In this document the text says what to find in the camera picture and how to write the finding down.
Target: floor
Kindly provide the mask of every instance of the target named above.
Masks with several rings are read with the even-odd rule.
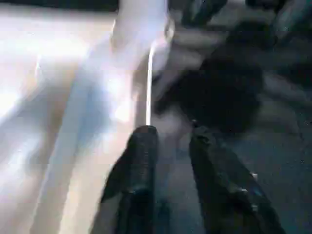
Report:
[[[311,44],[298,36],[286,48],[263,50],[252,34],[270,16],[259,13],[258,19],[233,23],[230,14],[236,19],[250,12],[230,5],[213,19],[213,26],[231,32],[211,25],[178,27],[167,69],[154,84],[152,124],[162,144],[158,204],[161,216],[170,217],[167,233],[203,233],[188,156],[193,118],[222,130],[228,147],[258,174],[288,234],[312,233]],[[197,70],[203,59],[204,77],[185,72]],[[236,92],[237,87],[247,94]]]

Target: white pole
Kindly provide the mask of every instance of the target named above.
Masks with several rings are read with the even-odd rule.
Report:
[[[151,43],[164,32],[168,21],[167,11],[167,0],[120,0],[112,37],[113,47],[124,49],[138,40]]]

